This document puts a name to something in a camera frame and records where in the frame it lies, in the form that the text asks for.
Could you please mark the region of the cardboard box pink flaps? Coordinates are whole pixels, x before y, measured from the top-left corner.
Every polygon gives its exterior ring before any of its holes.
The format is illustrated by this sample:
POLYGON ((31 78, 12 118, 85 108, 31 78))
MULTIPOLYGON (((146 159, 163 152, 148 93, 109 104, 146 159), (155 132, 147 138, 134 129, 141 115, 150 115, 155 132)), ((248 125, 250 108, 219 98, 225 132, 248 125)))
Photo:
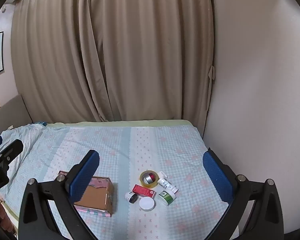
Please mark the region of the cardboard box pink flaps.
POLYGON ((110 178, 93 177, 80 201, 74 206, 78 211, 102 217, 113 214, 114 187, 110 178))

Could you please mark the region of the white jar black lid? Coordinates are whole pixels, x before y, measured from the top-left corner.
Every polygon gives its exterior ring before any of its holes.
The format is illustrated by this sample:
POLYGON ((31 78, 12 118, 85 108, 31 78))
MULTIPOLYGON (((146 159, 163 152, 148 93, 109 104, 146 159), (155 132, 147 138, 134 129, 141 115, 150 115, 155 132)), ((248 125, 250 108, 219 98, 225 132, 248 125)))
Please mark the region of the white jar black lid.
POLYGON ((129 191, 125 194, 125 200, 131 204, 134 204, 138 200, 138 195, 133 191, 129 191))

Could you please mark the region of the green label white jar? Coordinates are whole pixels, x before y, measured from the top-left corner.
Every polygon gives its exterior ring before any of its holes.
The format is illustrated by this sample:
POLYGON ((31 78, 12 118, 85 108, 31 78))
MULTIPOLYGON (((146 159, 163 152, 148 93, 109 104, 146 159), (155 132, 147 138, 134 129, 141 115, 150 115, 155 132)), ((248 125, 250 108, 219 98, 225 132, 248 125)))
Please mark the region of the green label white jar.
POLYGON ((162 204, 169 206, 176 199, 176 195, 170 190, 162 190, 158 194, 158 200, 162 202, 162 204))

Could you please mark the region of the red rectangular carton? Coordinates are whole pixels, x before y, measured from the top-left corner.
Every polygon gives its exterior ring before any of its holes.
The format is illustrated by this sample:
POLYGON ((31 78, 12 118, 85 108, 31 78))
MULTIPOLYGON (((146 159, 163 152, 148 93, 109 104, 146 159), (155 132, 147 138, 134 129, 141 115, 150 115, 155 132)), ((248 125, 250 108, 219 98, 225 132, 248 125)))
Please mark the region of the red rectangular carton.
POLYGON ((154 198, 155 196, 155 191, 152 189, 148 189, 146 187, 143 187, 141 185, 135 184, 132 191, 137 194, 138 196, 141 197, 150 197, 154 198))

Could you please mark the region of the white pill bottle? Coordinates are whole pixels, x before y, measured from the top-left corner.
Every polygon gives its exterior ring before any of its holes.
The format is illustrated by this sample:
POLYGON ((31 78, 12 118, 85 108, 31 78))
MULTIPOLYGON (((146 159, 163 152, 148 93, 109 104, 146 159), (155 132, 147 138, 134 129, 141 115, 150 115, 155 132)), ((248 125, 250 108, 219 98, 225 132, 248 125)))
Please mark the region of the white pill bottle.
POLYGON ((158 184, 160 186, 162 186, 166 190, 170 190, 173 193, 178 192, 179 189, 172 182, 168 180, 168 176, 164 172, 160 171, 158 173, 158 176, 159 176, 158 184))

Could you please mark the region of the large white lid jar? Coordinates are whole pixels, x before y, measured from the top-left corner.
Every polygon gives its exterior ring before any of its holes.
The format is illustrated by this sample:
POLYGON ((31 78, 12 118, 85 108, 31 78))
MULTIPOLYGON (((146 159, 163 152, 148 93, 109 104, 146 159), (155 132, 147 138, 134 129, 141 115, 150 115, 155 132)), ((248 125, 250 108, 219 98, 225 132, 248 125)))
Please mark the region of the large white lid jar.
POLYGON ((155 207, 155 200, 151 197, 142 197, 139 201, 139 207, 145 212, 152 211, 155 207))

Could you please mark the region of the yellow tape roll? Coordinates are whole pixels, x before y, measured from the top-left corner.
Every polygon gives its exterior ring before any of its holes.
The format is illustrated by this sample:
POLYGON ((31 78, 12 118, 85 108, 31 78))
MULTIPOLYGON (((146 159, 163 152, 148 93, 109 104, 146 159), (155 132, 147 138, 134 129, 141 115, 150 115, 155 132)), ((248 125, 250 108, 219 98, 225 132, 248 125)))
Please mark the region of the yellow tape roll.
POLYGON ((145 188, 152 189, 158 184, 159 176, 152 170, 145 170, 139 176, 141 185, 145 188))

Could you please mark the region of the small silver red tin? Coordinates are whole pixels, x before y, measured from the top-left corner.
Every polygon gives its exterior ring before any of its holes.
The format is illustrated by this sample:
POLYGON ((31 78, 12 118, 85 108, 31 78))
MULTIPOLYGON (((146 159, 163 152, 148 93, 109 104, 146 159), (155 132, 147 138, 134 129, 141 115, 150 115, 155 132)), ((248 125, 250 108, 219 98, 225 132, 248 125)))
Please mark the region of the small silver red tin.
POLYGON ((156 180, 156 176, 152 172, 145 173, 143 175, 143 182, 145 184, 153 184, 155 182, 155 180, 156 180))

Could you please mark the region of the grey sofa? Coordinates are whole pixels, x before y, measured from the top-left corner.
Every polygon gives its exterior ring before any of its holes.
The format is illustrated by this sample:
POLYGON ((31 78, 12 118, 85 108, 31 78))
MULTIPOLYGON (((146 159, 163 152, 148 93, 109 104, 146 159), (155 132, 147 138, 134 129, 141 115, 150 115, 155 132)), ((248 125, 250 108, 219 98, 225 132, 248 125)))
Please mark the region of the grey sofa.
POLYGON ((33 121, 19 94, 0 107, 0 134, 9 127, 14 128, 31 124, 33 121))

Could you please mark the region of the blue checkered bed cover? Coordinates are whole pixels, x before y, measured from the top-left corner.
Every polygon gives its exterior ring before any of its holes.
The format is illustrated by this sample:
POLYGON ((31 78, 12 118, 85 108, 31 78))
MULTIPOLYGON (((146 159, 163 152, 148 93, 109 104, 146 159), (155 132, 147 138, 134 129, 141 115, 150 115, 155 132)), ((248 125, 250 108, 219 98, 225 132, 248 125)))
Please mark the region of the blue checkered bed cover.
POLYGON ((1 133, 3 146, 15 139, 24 150, 9 168, 9 183, 0 189, 0 200, 14 215, 20 211, 30 178, 39 182, 68 171, 89 150, 100 155, 98 177, 114 185, 111 217, 82 212, 99 239, 204 239, 228 205, 221 200, 203 167, 206 146, 189 122, 169 121, 162 126, 137 124, 28 124, 1 133), (143 211, 125 195, 138 184, 145 170, 164 172, 177 188, 175 200, 143 211))

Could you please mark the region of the beige curtain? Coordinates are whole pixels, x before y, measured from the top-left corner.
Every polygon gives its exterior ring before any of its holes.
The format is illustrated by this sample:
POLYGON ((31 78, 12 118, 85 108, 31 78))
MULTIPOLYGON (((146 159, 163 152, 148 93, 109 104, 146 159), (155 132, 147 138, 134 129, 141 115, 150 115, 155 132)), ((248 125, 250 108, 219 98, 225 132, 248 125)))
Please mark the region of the beige curtain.
POLYGON ((17 0, 11 51, 33 121, 184 119, 204 132, 212 0, 17 0))

